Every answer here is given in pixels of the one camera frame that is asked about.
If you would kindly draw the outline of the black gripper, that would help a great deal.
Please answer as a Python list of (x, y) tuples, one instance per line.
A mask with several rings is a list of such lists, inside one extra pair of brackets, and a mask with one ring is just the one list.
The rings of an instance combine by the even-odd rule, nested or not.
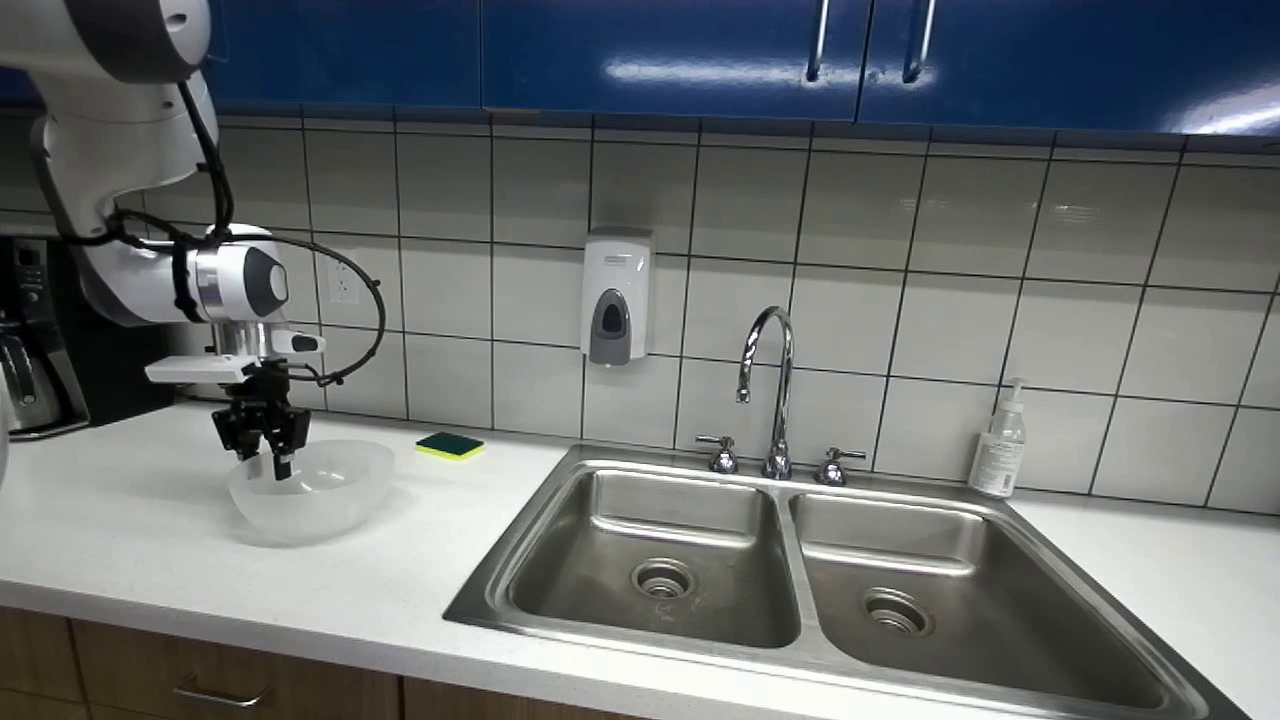
[(250, 459), (261, 443), (272, 448), (272, 476), (290, 476), (290, 454), (308, 440), (308, 409), (286, 405), (286, 366), (267, 360), (243, 384), (230, 387), (230, 405), (213, 412), (217, 438), (238, 459)]

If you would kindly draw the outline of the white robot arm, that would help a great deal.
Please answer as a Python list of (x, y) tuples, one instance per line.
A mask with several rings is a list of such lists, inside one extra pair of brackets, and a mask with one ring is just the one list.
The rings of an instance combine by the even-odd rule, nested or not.
[[(120, 330), (261, 324), (286, 301), (272, 235), (230, 219), (217, 107), (198, 63), (209, 0), (0, 0), (0, 63), (31, 81), (45, 118), (31, 163), (87, 306)], [(143, 246), (124, 197), (213, 175), (217, 219)]]

